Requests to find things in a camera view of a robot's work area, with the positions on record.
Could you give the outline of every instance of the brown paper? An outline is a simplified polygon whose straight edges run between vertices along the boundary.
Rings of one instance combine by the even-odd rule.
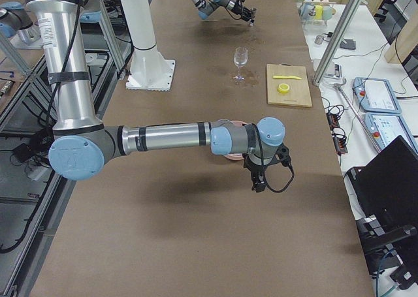
[[[78,182],[31,296],[373,296],[319,90],[313,108],[267,105],[267,63],[312,67],[293,0],[246,0],[255,25],[190,0],[153,0],[159,51],[176,60],[170,92],[118,84],[104,122],[152,125],[274,116],[296,178],[251,191],[241,162],[210,148],[133,153]],[[249,49],[236,85],[234,49]],[[288,169],[267,171],[271,186]]]

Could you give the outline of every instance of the black cable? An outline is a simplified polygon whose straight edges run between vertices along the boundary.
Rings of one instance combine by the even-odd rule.
[[[213,11],[216,10],[216,8],[214,8],[214,6],[212,5],[212,0],[204,0],[204,1],[209,1],[209,5],[212,8]],[[204,2],[202,8],[206,8],[206,6],[208,5],[208,3]]]
[[[322,97],[321,96],[321,98],[328,102],[328,106],[326,107],[326,108],[328,108],[331,105],[331,102],[327,98],[325,98],[325,97]]]
[[[49,186],[48,184],[51,182],[54,174],[55,174],[55,172],[52,171],[51,174],[50,174],[50,177],[48,178],[48,181],[46,183],[47,185],[45,186],[44,191],[42,192],[41,196],[39,197],[39,199],[36,203],[36,206],[33,208],[33,211],[31,213],[31,215],[29,216],[29,218],[24,220],[24,221],[26,221],[26,224],[25,224],[24,231],[22,232],[22,235],[19,238],[14,240],[16,242],[14,245],[11,245],[10,247],[8,247],[6,249],[3,249],[3,244],[1,244],[0,245],[0,254],[9,253],[9,252],[15,250],[23,242],[24,238],[26,237],[27,231],[29,230],[29,226],[32,223],[33,218],[35,217],[35,214],[38,212],[40,204],[42,203],[44,195],[46,194],[46,190],[48,189],[48,186]]]
[[[76,19],[75,19],[75,22],[74,22],[74,29],[72,30],[72,36],[71,36],[70,42],[68,43],[67,53],[65,54],[63,67],[61,68],[61,73],[65,72],[65,69],[67,68],[68,60],[70,59],[71,49],[72,49],[72,46],[74,44],[74,40],[75,40],[76,34],[77,34],[77,27],[78,27],[78,21],[79,21],[79,18],[80,18],[80,12],[81,12],[81,0],[78,0]],[[61,87],[61,82],[57,82],[56,85],[55,85],[55,88],[52,91],[52,96],[51,96],[50,102],[48,103],[48,109],[46,111],[46,119],[45,119],[46,130],[48,131],[48,133],[50,133],[49,127],[50,127],[50,116],[51,116],[52,104],[54,103],[55,95],[56,95],[56,93],[57,93],[57,91],[60,87]]]
[[[27,96],[35,104],[35,106],[37,106],[39,108],[39,110],[41,110],[42,112],[44,112],[46,114],[46,110],[43,107],[43,105],[40,103],[40,101],[38,99],[35,98],[35,96],[31,92],[29,92],[27,94]]]
[[[393,31],[394,31],[394,28],[396,27],[397,23],[398,23],[398,22],[400,21],[400,19],[402,18],[403,13],[405,12],[406,8],[408,7],[408,5],[410,5],[410,3],[411,3],[411,2],[412,2],[412,0],[410,0],[410,1],[408,2],[408,4],[404,7],[404,9],[403,9],[402,13],[400,14],[400,17],[399,17],[399,18],[397,19],[397,21],[395,21],[395,23],[393,24],[391,34],[389,35],[389,39],[392,37],[392,34],[393,34]],[[371,54],[371,53],[373,53],[373,52],[379,51],[379,50],[380,50],[380,49],[382,49],[384,46],[386,46],[386,45],[387,45],[387,43],[388,43],[388,42],[386,42],[386,43],[385,43],[382,47],[380,47],[380,48],[378,48],[378,49],[376,49],[376,50],[370,51],[370,52],[368,52],[367,54],[341,55],[341,56],[339,56],[339,57],[335,57],[335,58],[333,58],[333,59],[340,59],[341,57],[364,57],[364,56],[369,55],[369,54]]]
[[[101,67],[100,72],[97,75],[97,81],[94,84],[92,84],[91,91],[94,91],[96,89],[97,82],[99,81],[100,77],[103,75],[103,72],[105,71],[105,68],[107,66],[107,63],[109,62],[109,53],[108,52],[104,52],[104,54],[106,55],[106,62]]]
[[[40,124],[39,121],[43,120],[40,116],[42,115],[42,112],[38,115],[36,113],[34,113],[34,111],[32,111],[32,109],[30,109],[30,107],[26,104],[26,102],[22,102],[23,106],[29,111],[30,114],[32,114],[33,116],[35,116],[37,118],[37,122],[41,127],[46,127],[43,124]]]
[[[16,83],[14,80],[11,80],[10,78],[0,78],[0,80],[9,80],[9,81],[13,82],[13,84]]]
[[[292,176],[291,176],[291,178],[290,178],[290,180],[287,182],[287,184],[282,188],[282,189],[279,189],[279,190],[275,190],[275,189],[273,189],[269,184],[268,184],[268,182],[267,182],[267,177],[266,177],[266,173],[265,173],[265,166],[264,166],[264,153],[263,153],[263,146],[262,146],[262,144],[261,144],[261,138],[260,138],[260,132],[259,132],[259,128],[256,126],[256,124],[251,124],[251,125],[253,125],[253,128],[255,129],[255,133],[257,134],[257,137],[258,137],[258,141],[259,141],[259,147],[260,147],[260,156],[261,156],[261,172],[262,172],[262,177],[263,177],[263,179],[264,179],[264,182],[266,183],[266,186],[267,186],[267,188],[268,189],[270,189],[273,193],[282,193],[282,192],[284,192],[288,187],[289,187],[289,185],[291,184],[291,182],[293,181],[293,179],[295,178],[295,172],[293,171],[293,166],[292,166],[292,164],[289,162],[289,166],[288,166],[288,168],[290,169],[290,172],[291,172],[291,174],[292,174]]]
[[[126,15],[125,15],[125,11],[123,10],[122,4],[120,5],[120,11],[121,11],[121,14],[122,14],[122,18],[125,21],[126,30],[128,30],[129,37],[131,38],[131,41],[132,41],[131,32],[129,30],[128,23],[126,22]],[[118,73],[117,73],[118,78],[120,77],[122,72],[126,69],[126,66],[128,65],[128,62],[131,59],[134,51],[135,51],[135,47],[134,47],[133,43],[131,42],[131,52],[129,52],[128,56],[126,57],[125,64],[123,64],[123,67],[120,70],[118,70]]]
[[[239,17],[239,18],[235,18],[230,12],[229,12],[229,10],[227,9],[227,8],[224,8],[227,12],[228,12],[228,14],[229,14],[229,16],[230,17],[232,17],[234,20],[236,20],[236,21],[239,21],[239,20],[241,20],[241,17]]]
[[[346,108],[344,108],[344,105],[342,104],[335,104],[334,106],[328,106],[324,108],[324,110],[327,111],[327,114],[333,114],[337,119],[340,119]]]
[[[396,99],[416,99],[418,96],[409,96],[409,97],[396,97]]]
[[[372,54],[373,52],[376,52],[376,51],[379,51],[379,50],[383,49],[387,45],[387,43],[388,42],[385,42],[385,44],[383,46],[379,47],[376,50],[370,51],[367,54],[340,55],[339,57],[334,57],[333,60],[340,59],[341,57],[365,57],[366,55]]]
[[[125,39],[121,39],[119,37],[115,37],[115,38],[118,39],[118,40],[120,40],[120,41],[122,41],[122,42],[126,42],[128,44],[132,44],[132,41],[131,40],[125,40]]]

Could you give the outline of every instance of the white table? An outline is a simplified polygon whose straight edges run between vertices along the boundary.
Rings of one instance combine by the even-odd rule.
[[[328,33],[329,31],[334,31],[334,28],[340,19],[340,16],[344,10],[344,5],[335,5],[336,14],[331,20],[328,21],[328,26],[324,25],[313,25],[305,24],[304,25],[304,34],[306,42],[309,46],[309,52],[312,59],[321,59],[325,48],[327,47],[327,42],[324,42],[322,45],[316,45],[314,40],[317,35]],[[356,41],[357,49],[356,50],[345,50],[338,49],[335,57],[340,57],[341,55],[357,55],[357,54],[367,54],[372,50],[376,50],[382,47],[387,43],[386,38],[383,36],[380,31],[377,23],[375,22],[373,16],[370,14],[366,6],[360,6],[353,21],[348,27],[344,38],[354,39]],[[347,84],[344,86],[345,93],[351,99],[353,96],[352,87],[353,81],[356,77],[371,77],[371,78],[385,78],[388,79],[395,91],[403,91],[401,86],[401,81],[403,80],[404,87],[406,88],[406,94],[398,95],[402,97],[407,96],[416,96],[418,92],[415,86],[412,84],[407,76],[405,70],[401,65],[388,64],[384,58],[386,50],[388,50],[389,44],[387,44],[382,50],[378,50],[369,55],[359,57],[341,57],[340,59],[333,60],[335,63],[342,66],[342,73],[347,79]],[[339,92],[337,92],[332,85],[330,85],[330,79],[324,79],[323,83],[319,86],[321,94],[324,98],[327,98],[331,105],[334,104],[343,104],[348,108],[347,103]],[[418,99],[407,99],[399,100],[400,106],[402,108],[402,115],[408,124],[412,134],[418,134],[418,120],[416,120],[418,114]],[[357,99],[354,99],[355,108],[359,108],[359,103]],[[324,101],[324,106],[328,106],[328,102]],[[348,134],[351,130],[351,122],[353,121],[354,114],[349,109],[346,110],[339,121],[340,126]],[[365,131],[361,127],[361,124],[357,119],[353,121],[353,131],[349,137],[347,144],[348,153],[342,156],[341,160],[341,171],[343,174],[353,166],[364,166],[368,164],[375,156],[376,152],[374,151],[370,141],[367,139]],[[350,197],[351,209],[356,219],[364,217],[360,209],[360,205],[355,196],[355,192],[346,178],[346,188],[347,193]],[[388,269],[379,277],[379,295],[382,295],[389,288],[394,285],[394,282],[390,279],[389,274],[392,273],[396,268]],[[390,296],[392,297],[416,297],[418,296],[418,285],[413,284],[409,290],[394,290]]]

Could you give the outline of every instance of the cable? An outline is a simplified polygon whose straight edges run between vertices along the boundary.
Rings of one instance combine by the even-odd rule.
[[[341,116],[344,114],[346,108],[344,108],[344,105],[342,104],[335,104],[334,106],[327,106],[326,108],[324,108],[324,110],[327,111],[327,114],[335,115],[336,119],[339,120]]]
[[[392,293],[392,291],[394,291],[397,288],[398,288],[398,285],[393,285],[385,294],[381,295],[380,297],[388,296],[390,293]]]
[[[397,94],[399,94],[399,95],[405,95],[406,94],[406,88],[405,88],[405,86],[404,86],[404,80],[406,79],[406,78],[408,78],[409,77],[409,75],[407,75],[407,76],[405,76],[401,81],[400,81],[400,85],[402,86],[402,89],[404,90],[404,92],[403,93],[400,93],[399,91],[393,91],[394,93],[397,93]]]
[[[0,73],[7,73],[7,74],[10,74],[9,75],[9,77],[10,78],[14,78],[14,71],[13,70],[0,70]]]
[[[379,297],[379,275],[380,275],[381,267],[383,266],[383,262],[385,261],[387,256],[389,256],[393,251],[394,251],[394,248],[392,248],[387,253],[385,253],[385,255],[380,260],[379,267],[378,267],[378,270],[376,272],[376,297]]]
[[[326,107],[326,108],[328,108],[331,105],[331,102],[327,98],[325,98],[325,97],[322,97],[321,96],[321,98],[328,102],[328,106]]]
[[[409,96],[409,97],[396,97],[396,99],[416,99],[418,96]]]
[[[359,103],[359,109],[357,111],[360,110],[361,108],[361,103],[363,102],[365,96],[363,96],[363,98],[361,99],[360,103]],[[353,117],[353,119],[351,120],[351,128],[350,128],[350,133],[348,133],[347,135],[347,141],[346,141],[346,146],[348,145],[348,141],[350,139],[351,133],[353,132],[353,127],[354,127],[354,120],[356,119],[356,116]]]
[[[65,69],[67,68],[67,63],[68,63],[68,60],[70,59],[71,49],[72,49],[72,46],[74,44],[74,40],[76,38],[78,21],[79,21],[79,18],[80,18],[80,11],[81,11],[80,2],[81,2],[81,0],[78,0],[76,19],[75,19],[75,22],[74,22],[74,28],[72,30],[72,36],[71,36],[70,42],[68,43],[67,53],[65,54],[63,67],[61,68],[61,73],[64,73]],[[48,131],[48,133],[50,133],[49,127],[50,127],[50,116],[51,116],[52,104],[54,103],[55,95],[56,95],[56,93],[57,93],[57,91],[60,87],[61,87],[61,82],[57,82],[56,85],[55,85],[55,88],[52,91],[52,96],[51,96],[50,102],[48,103],[48,109],[46,111],[46,119],[45,119],[46,130]]]
[[[258,141],[259,141],[259,147],[260,147],[260,156],[261,156],[261,175],[264,178],[264,181],[266,183],[266,186],[268,189],[270,189],[273,193],[282,193],[284,192],[289,185],[291,184],[291,182],[293,181],[293,179],[295,178],[295,172],[293,171],[293,166],[292,164],[289,162],[289,166],[288,168],[290,169],[290,172],[292,174],[292,176],[290,177],[290,180],[286,183],[286,185],[282,188],[282,189],[278,189],[275,190],[273,189],[267,182],[267,177],[266,177],[266,173],[265,173],[265,166],[264,166],[264,153],[263,153],[263,146],[261,144],[261,137],[260,137],[260,132],[259,132],[259,128],[256,126],[256,124],[251,124],[253,125],[253,128],[255,130],[255,133],[257,134],[258,137]]]
[[[132,44],[132,41],[131,40],[125,40],[125,39],[122,39],[122,38],[119,38],[119,37],[115,37],[115,38],[118,39],[118,40],[120,40],[120,41],[122,41],[122,42],[126,42],[128,44]]]
[[[44,125],[42,125],[42,124],[40,124],[39,123],[39,121],[40,120],[43,120],[40,116],[42,115],[42,112],[38,115],[38,114],[36,114],[36,113],[34,113],[34,111],[32,111],[32,109],[26,104],[26,102],[22,102],[22,104],[23,104],[23,106],[29,111],[29,113],[30,114],[32,114],[33,116],[35,116],[36,118],[37,118],[37,121],[38,121],[38,124],[41,126],[41,127],[45,127]]]
[[[385,44],[383,46],[379,47],[376,50],[370,51],[367,54],[340,55],[339,57],[333,58],[333,60],[340,59],[341,57],[365,57],[366,55],[372,54],[373,52],[376,52],[376,51],[379,51],[379,50],[383,49],[387,44],[388,44],[388,42],[385,42]]]
[[[16,83],[14,80],[11,80],[10,78],[0,78],[0,80],[10,80],[11,82],[13,82],[13,84]]]
[[[9,253],[9,252],[15,250],[23,242],[24,238],[26,237],[27,231],[29,230],[29,226],[32,223],[33,218],[35,217],[36,213],[39,210],[40,204],[42,203],[44,195],[46,194],[46,190],[48,189],[48,186],[49,186],[50,182],[52,181],[52,178],[53,178],[54,175],[55,175],[55,172],[52,171],[51,174],[50,174],[50,177],[48,178],[48,181],[46,182],[47,185],[45,186],[44,191],[42,192],[41,196],[39,197],[39,199],[36,203],[36,206],[33,208],[33,211],[31,213],[31,215],[29,216],[29,218],[24,220],[24,221],[26,221],[26,224],[25,224],[24,231],[22,232],[22,235],[19,238],[14,240],[16,242],[14,245],[11,245],[10,247],[8,247],[6,249],[3,249],[3,244],[0,244],[0,254]]]
[[[236,20],[236,21],[241,20],[241,16],[240,16],[239,18],[235,18],[235,17],[231,14],[231,12],[229,12],[229,10],[228,10],[227,8],[224,8],[224,9],[228,12],[229,16],[230,16],[230,17],[232,17],[234,20]]]

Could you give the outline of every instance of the metal rod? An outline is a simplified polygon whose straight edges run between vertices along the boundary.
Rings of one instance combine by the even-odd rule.
[[[115,62],[116,68],[118,72],[120,72],[125,63],[123,61],[120,48],[116,42],[115,32],[113,31],[112,24],[110,23],[110,19],[103,0],[100,0],[100,10],[102,12],[100,27],[102,29],[107,46],[109,47],[110,54],[112,55],[113,61]]]
[[[325,50],[321,62],[318,65],[315,75],[313,76],[313,84],[319,86],[322,81],[325,71],[337,51],[341,40],[343,39],[344,33],[346,32],[351,20],[353,19],[360,3],[362,0],[349,0],[346,8],[344,9],[340,20],[335,27],[334,34],[332,34],[331,40],[328,43],[327,49]]]
[[[342,86],[340,84],[334,84],[334,88],[336,88],[342,94],[342,96],[344,97],[344,99],[348,103],[348,106],[353,111],[355,117],[359,120],[361,126],[363,127],[364,131],[366,132],[366,135],[367,135],[368,139],[371,141],[371,143],[373,145],[373,148],[376,150],[377,153],[381,152],[378,141],[372,136],[372,134],[370,134],[370,131],[368,130],[368,128],[366,126],[366,123],[363,121],[363,119],[359,115],[358,111],[354,108],[350,99],[348,98],[348,96],[346,95],[344,90],[342,89]]]
[[[32,92],[35,96],[37,96],[38,100],[48,104],[49,100],[45,99],[44,96],[39,93],[39,90],[43,89],[44,91],[48,91],[50,89],[48,89],[48,86],[44,83],[43,80],[41,80],[37,71],[32,72],[30,66],[19,54],[17,49],[13,47],[10,41],[2,33],[0,33],[0,50],[3,51],[6,56],[15,64],[18,71],[22,73],[22,75],[24,75],[27,80],[29,80],[29,83],[35,86],[35,88],[32,89]],[[51,116],[53,119],[56,119],[56,111],[54,109],[51,109]]]

